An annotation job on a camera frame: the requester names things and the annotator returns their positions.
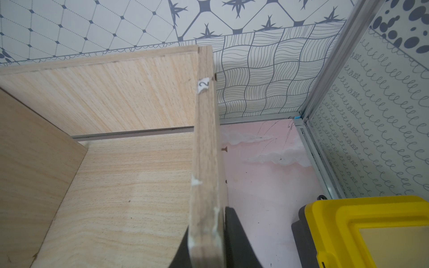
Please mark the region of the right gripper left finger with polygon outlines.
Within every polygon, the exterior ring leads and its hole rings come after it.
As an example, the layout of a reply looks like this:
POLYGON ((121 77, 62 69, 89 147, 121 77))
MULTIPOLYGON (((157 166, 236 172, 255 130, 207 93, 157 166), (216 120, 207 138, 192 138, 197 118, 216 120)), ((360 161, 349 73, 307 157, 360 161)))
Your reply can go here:
POLYGON ((169 268, 192 268, 188 250, 188 231, 185 232, 169 268))

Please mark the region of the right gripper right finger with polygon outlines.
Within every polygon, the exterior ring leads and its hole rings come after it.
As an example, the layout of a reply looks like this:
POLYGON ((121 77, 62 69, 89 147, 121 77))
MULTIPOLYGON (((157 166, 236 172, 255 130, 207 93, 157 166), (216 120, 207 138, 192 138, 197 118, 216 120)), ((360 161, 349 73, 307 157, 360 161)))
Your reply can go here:
POLYGON ((236 211, 225 208, 225 244, 227 268, 262 268, 236 211))

